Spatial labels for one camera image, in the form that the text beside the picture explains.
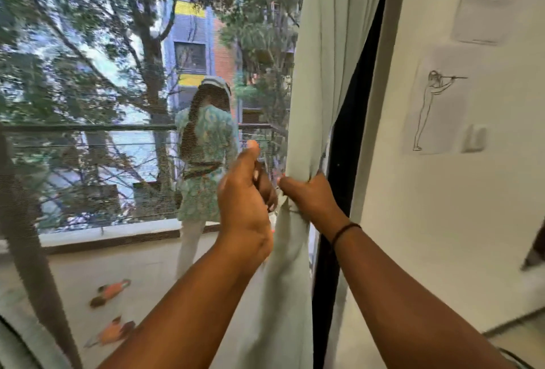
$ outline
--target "balcony railing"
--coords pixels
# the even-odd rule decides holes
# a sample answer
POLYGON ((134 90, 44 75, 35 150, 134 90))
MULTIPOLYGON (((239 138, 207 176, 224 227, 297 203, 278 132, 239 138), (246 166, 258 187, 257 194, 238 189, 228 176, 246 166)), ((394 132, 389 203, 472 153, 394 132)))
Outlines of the balcony railing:
MULTIPOLYGON (((174 125, 4 125, 3 131, 39 233, 176 217, 183 162, 174 125)), ((282 171, 285 135, 269 124, 239 125, 241 146, 258 141, 271 179, 282 171)))

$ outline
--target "black door frame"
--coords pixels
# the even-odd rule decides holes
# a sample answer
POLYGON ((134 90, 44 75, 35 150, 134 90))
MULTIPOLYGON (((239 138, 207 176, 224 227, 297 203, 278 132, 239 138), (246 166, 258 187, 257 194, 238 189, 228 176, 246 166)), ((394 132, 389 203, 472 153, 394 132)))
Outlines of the black door frame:
MULTIPOLYGON (((350 215, 365 115, 371 91, 386 0, 379 0, 373 23, 331 132, 328 180, 344 214, 350 215)), ((312 293, 314 369, 323 369, 333 317, 339 264, 329 242, 320 235, 312 293)))

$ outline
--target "braided hair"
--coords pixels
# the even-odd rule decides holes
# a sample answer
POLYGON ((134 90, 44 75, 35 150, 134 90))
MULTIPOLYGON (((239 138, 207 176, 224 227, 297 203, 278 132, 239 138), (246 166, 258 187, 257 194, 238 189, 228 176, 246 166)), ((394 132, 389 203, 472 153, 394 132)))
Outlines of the braided hair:
POLYGON ((182 160, 187 161, 197 145, 195 127, 199 118, 199 110, 207 97, 210 98, 210 103, 216 108, 230 113, 229 94, 226 90, 209 83, 200 85, 191 100, 188 122, 182 133, 181 144, 178 147, 178 154, 182 160))

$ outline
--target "woman standing on balcony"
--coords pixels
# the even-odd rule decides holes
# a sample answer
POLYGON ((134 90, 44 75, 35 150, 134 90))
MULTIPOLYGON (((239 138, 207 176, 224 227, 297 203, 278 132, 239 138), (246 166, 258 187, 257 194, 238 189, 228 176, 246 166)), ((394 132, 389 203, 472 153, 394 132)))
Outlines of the woman standing on balcony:
POLYGON ((191 106, 178 112, 178 155, 184 162, 181 178, 181 249, 176 276, 193 264, 207 221, 220 221, 216 189, 238 154, 238 126, 230 113, 230 89, 220 77, 205 77, 191 106))

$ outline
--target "black bracelet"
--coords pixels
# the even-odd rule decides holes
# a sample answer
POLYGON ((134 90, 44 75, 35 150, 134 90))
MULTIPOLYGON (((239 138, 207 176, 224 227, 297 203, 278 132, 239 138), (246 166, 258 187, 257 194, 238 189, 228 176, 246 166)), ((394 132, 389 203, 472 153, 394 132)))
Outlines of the black bracelet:
POLYGON ((337 231, 337 234, 335 235, 335 237, 333 237, 333 240, 331 241, 331 249, 332 250, 335 250, 335 244, 339 240, 339 237, 342 236, 346 230, 348 230, 348 229, 350 229, 352 227, 357 227, 360 230, 362 229, 361 226, 359 224, 357 224, 357 223, 350 223, 350 224, 345 225, 343 228, 341 228, 339 231, 337 231))

